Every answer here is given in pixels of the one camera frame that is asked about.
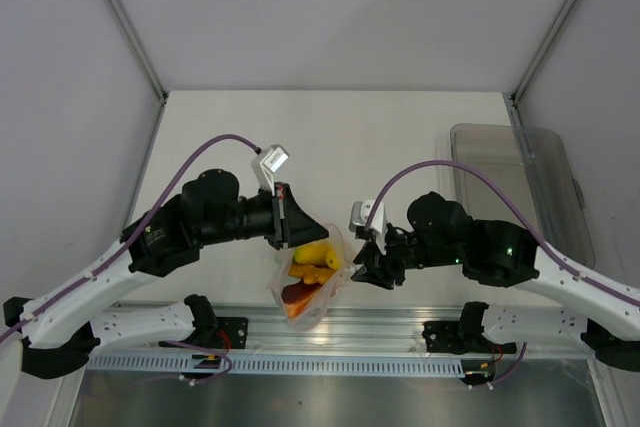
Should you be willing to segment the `yellow toy mango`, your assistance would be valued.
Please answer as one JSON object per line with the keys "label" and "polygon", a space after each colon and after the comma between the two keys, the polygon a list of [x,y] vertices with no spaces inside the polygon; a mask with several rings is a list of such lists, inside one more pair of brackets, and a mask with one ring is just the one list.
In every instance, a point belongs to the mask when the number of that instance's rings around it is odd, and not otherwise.
{"label": "yellow toy mango", "polygon": [[295,249],[293,260],[299,265],[326,266],[331,245],[327,242],[309,243]]}

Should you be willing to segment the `clear zip top bag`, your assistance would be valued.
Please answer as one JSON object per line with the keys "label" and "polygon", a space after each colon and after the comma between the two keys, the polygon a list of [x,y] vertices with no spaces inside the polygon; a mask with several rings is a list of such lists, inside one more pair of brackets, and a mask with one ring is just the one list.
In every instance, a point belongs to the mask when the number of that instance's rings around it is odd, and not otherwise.
{"label": "clear zip top bag", "polygon": [[333,224],[326,229],[326,239],[275,254],[276,270],[269,290],[296,332],[318,326],[333,297],[355,273],[354,252],[342,232]]}

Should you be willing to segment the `red toy meat slice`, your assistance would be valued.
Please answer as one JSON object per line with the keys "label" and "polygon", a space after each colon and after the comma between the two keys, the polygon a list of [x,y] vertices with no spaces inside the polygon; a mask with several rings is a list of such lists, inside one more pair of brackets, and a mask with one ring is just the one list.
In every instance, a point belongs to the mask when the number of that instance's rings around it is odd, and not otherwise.
{"label": "red toy meat slice", "polygon": [[305,284],[303,281],[286,286],[281,292],[281,300],[287,317],[293,319],[300,315],[320,289],[318,283]]}

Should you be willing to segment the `orange toy food piece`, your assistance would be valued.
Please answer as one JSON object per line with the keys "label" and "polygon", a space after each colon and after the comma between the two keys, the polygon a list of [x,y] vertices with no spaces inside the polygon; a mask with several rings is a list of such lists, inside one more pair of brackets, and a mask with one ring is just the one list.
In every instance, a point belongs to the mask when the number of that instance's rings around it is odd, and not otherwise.
{"label": "orange toy food piece", "polygon": [[288,275],[290,277],[301,280],[306,285],[325,285],[335,271],[328,267],[292,264],[289,268]]}

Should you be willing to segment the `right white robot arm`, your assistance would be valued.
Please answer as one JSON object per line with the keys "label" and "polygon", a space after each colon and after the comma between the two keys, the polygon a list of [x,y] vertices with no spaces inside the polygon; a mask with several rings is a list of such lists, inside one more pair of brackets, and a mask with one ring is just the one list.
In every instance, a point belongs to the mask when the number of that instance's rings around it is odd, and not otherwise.
{"label": "right white robot arm", "polygon": [[515,288],[558,303],[549,311],[467,302],[456,321],[428,321],[430,353],[513,354],[525,343],[580,348],[623,371],[639,369],[639,292],[558,253],[528,230],[478,220],[430,192],[407,209],[409,229],[393,226],[373,201],[352,206],[349,229],[364,244],[352,279],[386,290],[409,270],[458,266],[481,285]]}

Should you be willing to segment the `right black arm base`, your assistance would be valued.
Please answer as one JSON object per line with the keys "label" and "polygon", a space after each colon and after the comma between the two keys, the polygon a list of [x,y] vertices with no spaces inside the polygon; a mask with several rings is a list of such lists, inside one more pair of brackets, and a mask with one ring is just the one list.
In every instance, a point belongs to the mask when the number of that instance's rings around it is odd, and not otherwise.
{"label": "right black arm base", "polygon": [[432,320],[423,323],[422,337],[429,353],[464,354],[515,354],[514,342],[496,343],[484,336],[482,326],[489,305],[484,302],[467,302],[458,320]]}

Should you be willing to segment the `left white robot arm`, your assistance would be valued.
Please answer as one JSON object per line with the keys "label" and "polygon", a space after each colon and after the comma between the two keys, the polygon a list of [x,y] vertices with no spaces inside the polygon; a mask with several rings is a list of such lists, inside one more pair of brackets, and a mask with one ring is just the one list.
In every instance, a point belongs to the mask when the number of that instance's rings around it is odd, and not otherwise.
{"label": "left white robot arm", "polygon": [[298,206],[288,184],[251,198],[239,190],[232,173],[208,170],[149,220],[125,229],[101,258],[61,287],[36,299],[7,300],[5,323],[21,335],[21,372],[56,379],[104,351],[147,343],[216,346],[219,322],[203,295],[146,311],[116,314],[110,308],[196,263],[209,245],[263,238],[283,250],[328,238],[328,230]]}

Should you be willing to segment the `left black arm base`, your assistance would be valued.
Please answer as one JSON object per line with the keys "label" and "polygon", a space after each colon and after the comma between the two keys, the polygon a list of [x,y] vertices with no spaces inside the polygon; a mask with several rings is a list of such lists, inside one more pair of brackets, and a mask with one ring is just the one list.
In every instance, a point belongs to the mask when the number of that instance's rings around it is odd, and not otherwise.
{"label": "left black arm base", "polygon": [[246,347],[248,318],[217,316],[209,300],[197,294],[187,296],[178,305],[187,308],[191,320],[186,321],[188,333],[173,340],[193,346],[225,350]]}

